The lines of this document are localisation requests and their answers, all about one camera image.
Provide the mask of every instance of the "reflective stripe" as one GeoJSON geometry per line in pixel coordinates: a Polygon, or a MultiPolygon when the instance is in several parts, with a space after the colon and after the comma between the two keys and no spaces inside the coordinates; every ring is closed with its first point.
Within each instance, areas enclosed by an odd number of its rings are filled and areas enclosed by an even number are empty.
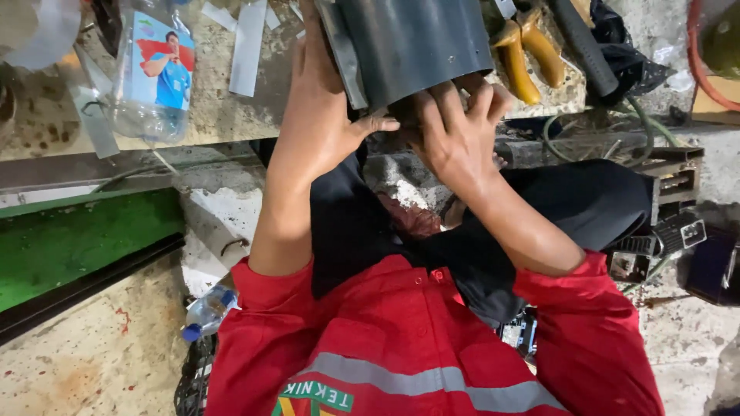
{"type": "Polygon", "coordinates": [[[545,387],[525,381],[510,387],[469,387],[457,367],[437,367],[414,375],[397,374],[373,363],[320,352],[308,368],[297,375],[317,372],[350,384],[371,384],[389,395],[418,396],[444,390],[464,392],[476,410],[522,413],[546,405],[565,410],[545,387]]]}

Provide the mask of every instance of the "orange hose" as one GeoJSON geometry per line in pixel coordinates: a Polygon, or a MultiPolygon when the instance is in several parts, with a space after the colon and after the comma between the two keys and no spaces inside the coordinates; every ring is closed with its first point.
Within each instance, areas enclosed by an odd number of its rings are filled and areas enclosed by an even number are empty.
{"type": "Polygon", "coordinates": [[[707,79],[707,74],[704,73],[704,67],[702,57],[699,56],[699,15],[702,13],[702,0],[692,0],[689,6],[689,16],[687,20],[687,32],[688,32],[688,58],[689,68],[691,69],[691,75],[696,79],[696,83],[710,96],[714,101],[721,104],[723,107],[732,110],[740,111],[740,103],[728,100],[722,94],[717,91],[707,79]]]}

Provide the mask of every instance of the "green panel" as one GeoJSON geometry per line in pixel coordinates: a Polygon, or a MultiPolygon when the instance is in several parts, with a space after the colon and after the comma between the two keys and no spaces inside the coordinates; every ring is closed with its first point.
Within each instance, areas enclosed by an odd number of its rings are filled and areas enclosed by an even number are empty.
{"type": "Polygon", "coordinates": [[[173,188],[0,209],[0,312],[184,229],[173,188]]]}

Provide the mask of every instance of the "plastic bottle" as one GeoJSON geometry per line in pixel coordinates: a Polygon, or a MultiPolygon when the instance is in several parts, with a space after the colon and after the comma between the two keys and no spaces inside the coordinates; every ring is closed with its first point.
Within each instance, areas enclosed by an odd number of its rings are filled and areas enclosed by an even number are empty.
{"type": "Polygon", "coordinates": [[[215,334],[226,314],[236,306],[237,294],[230,278],[229,274],[188,309],[182,331],[186,341],[193,342],[201,336],[215,334]]]}
{"type": "Polygon", "coordinates": [[[195,44],[181,20],[188,1],[120,0],[117,73],[106,114],[113,131],[164,143],[185,137],[195,69],[195,44]],[[166,66],[147,74],[150,61],[166,66]]]}

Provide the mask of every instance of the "red work shirt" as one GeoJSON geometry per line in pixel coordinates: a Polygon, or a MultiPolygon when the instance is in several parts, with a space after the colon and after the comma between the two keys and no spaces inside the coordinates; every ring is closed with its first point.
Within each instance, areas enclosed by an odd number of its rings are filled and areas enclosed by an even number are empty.
{"type": "Polygon", "coordinates": [[[520,271],[537,376],[465,306],[447,269],[388,256],[315,301],[309,264],[232,274],[206,416],[663,415],[638,316],[589,252],[564,278],[520,271]]]}

